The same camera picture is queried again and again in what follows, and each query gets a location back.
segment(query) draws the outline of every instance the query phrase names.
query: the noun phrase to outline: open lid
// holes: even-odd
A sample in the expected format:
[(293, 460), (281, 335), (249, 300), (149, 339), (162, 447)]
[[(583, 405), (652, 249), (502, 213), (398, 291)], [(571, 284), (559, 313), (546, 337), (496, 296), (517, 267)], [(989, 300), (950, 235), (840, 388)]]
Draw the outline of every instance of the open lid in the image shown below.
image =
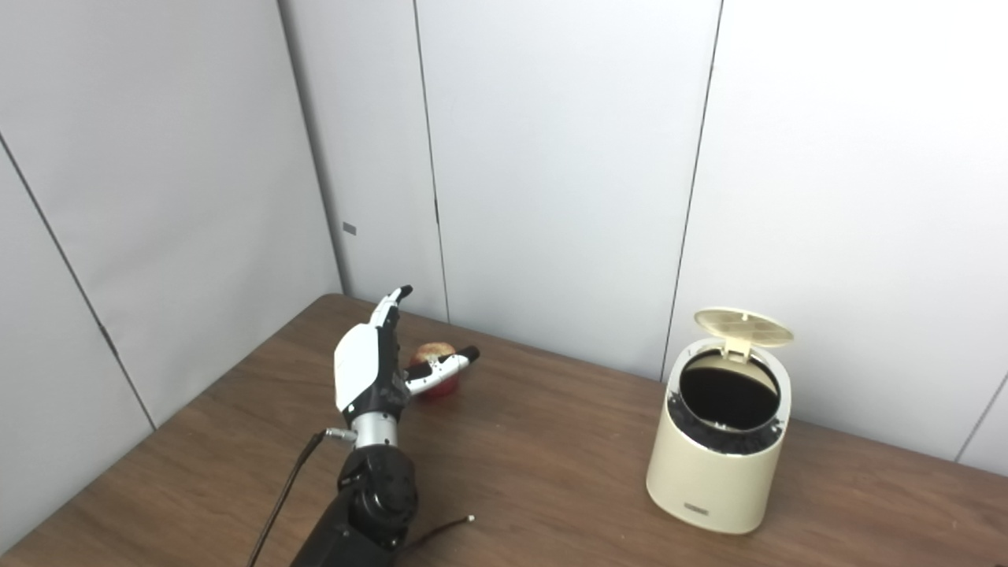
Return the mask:
[(725, 339), (726, 356), (734, 352), (748, 360), (752, 345), (775, 347), (794, 340), (794, 335), (781, 323), (741, 309), (707, 308), (698, 311), (694, 320), (708, 333)]

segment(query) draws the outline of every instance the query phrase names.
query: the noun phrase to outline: apple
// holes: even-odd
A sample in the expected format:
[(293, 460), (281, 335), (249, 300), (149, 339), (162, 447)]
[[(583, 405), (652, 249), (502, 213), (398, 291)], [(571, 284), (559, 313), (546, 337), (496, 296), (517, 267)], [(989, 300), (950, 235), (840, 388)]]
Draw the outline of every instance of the apple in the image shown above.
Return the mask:
[[(420, 345), (420, 348), (416, 349), (413, 356), (409, 358), (409, 366), (413, 364), (420, 364), (422, 362), (430, 362), (432, 360), (437, 360), (442, 356), (449, 354), (455, 354), (455, 347), (448, 343), (426, 343)], [(458, 389), (459, 387), (459, 374), (452, 376), (451, 378), (443, 381), (442, 383), (435, 385), (434, 387), (420, 393), (420, 398), (424, 400), (433, 400), (434, 398), (442, 398), (443, 395), (448, 395)]]

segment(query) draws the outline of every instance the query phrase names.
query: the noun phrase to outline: robotic hand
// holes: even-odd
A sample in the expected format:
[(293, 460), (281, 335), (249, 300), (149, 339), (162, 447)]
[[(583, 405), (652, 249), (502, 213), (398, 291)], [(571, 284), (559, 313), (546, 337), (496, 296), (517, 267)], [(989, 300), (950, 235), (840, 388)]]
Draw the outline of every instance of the robotic hand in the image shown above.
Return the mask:
[(336, 407), (350, 430), (327, 435), (354, 442), (340, 471), (339, 493), (291, 567), (390, 566), (416, 514), (413, 463), (397, 447), (396, 426), (409, 398), (456, 374), (480, 352), (470, 346), (399, 369), (395, 326), (403, 286), (378, 303), (371, 320), (350, 330), (334, 353)]

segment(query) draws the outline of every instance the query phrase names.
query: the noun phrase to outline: wall seam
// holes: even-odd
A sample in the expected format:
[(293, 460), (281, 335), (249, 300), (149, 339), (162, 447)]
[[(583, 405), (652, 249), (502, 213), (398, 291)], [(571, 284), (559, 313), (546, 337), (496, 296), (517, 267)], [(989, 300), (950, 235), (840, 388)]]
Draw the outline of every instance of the wall seam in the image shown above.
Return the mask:
[(668, 310), (668, 330), (665, 332), (665, 349), (661, 355), (659, 381), (665, 381), (665, 366), (668, 363), (668, 344), (672, 338), (672, 316), (675, 314), (675, 300), (679, 295), (679, 277), (682, 274), (682, 255), (686, 248), (686, 232), (689, 229), (689, 212), (692, 210), (694, 188), (697, 186), (697, 169), (700, 165), (700, 150), (704, 142), (704, 125), (707, 123), (707, 106), (711, 100), (711, 83), (714, 80), (714, 62), (718, 56), (718, 39), (721, 36), (721, 16), (725, 12), (725, 0), (718, 6), (718, 23), (714, 30), (714, 45), (711, 48), (711, 68), (707, 74), (707, 90), (704, 93), (704, 110), (701, 113), (700, 130), (697, 133), (697, 154), (694, 157), (692, 177), (689, 180), (689, 195), (686, 198), (686, 216), (682, 222), (682, 238), (679, 241), (679, 259), (675, 266), (675, 284), (672, 286), (672, 305)]
[(102, 324), (101, 318), (98, 317), (98, 313), (95, 311), (95, 306), (92, 305), (91, 299), (84, 291), (84, 286), (81, 285), (81, 278), (78, 277), (77, 271), (70, 263), (70, 258), (67, 257), (67, 252), (64, 250), (62, 245), (59, 244), (59, 240), (56, 238), (55, 232), (52, 230), (52, 225), (49, 224), (48, 219), (45, 217), (45, 213), (42, 212), (42, 208), (38, 204), (38, 200), (35, 199), (35, 194), (31, 191), (31, 186), (28, 185), (28, 180), (24, 177), (24, 173), (21, 171), (21, 166), (18, 164), (17, 159), (14, 158), (14, 153), (11, 151), (10, 145), (7, 143), (7, 139), (3, 136), (3, 132), (0, 132), (0, 145), (3, 146), (3, 150), (7, 154), (7, 158), (10, 159), (11, 165), (14, 166), (14, 172), (17, 174), (17, 178), (24, 187), (24, 191), (28, 194), (28, 199), (31, 200), (31, 205), (35, 208), (35, 212), (38, 213), (38, 218), (41, 219), (42, 225), (45, 227), (45, 231), (48, 233), (49, 238), (55, 245), (56, 251), (59, 253), (59, 257), (62, 258), (64, 265), (66, 265), (67, 270), (70, 271), (70, 275), (74, 279), (74, 285), (77, 286), (77, 291), (81, 294), (81, 298), (84, 299), (84, 304), (88, 306), (88, 311), (91, 313), (91, 317), (95, 320), (95, 324), (98, 326), (99, 332), (105, 338), (106, 344), (108, 344), (109, 350), (112, 352), (112, 356), (116, 359), (116, 363), (119, 365), (119, 370), (123, 373), (123, 376), (126, 378), (126, 383), (129, 384), (130, 389), (133, 391), (133, 396), (136, 398), (136, 402), (140, 406), (140, 410), (143, 411), (144, 417), (147, 418), (147, 424), (150, 425), (151, 431), (156, 431), (157, 426), (154, 425), (154, 420), (150, 417), (150, 412), (147, 410), (147, 406), (143, 403), (143, 399), (140, 398), (140, 392), (137, 390), (136, 384), (133, 383), (133, 378), (129, 375), (129, 372), (126, 371), (126, 366), (123, 364), (123, 360), (119, 356), (119, 350), (116, 349), (115, 343), (112, 342), (112, 337), (109, 335), (108, 330), (105, 328), (105, 325)]

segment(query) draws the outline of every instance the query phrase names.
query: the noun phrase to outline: cream trash can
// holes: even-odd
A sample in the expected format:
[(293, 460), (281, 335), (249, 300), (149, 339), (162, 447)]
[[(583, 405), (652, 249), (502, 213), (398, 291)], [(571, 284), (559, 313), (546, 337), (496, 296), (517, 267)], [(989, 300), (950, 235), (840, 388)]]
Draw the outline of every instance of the cream trash can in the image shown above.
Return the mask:
[(745, 534), (763, 521), (791, 414), (787, 371), (759, 347), (794, 336), (737, 309), (705, 309), (695, 319), (716, 338), (690, 344), (672, 366), (647, 491), (683, 522)]

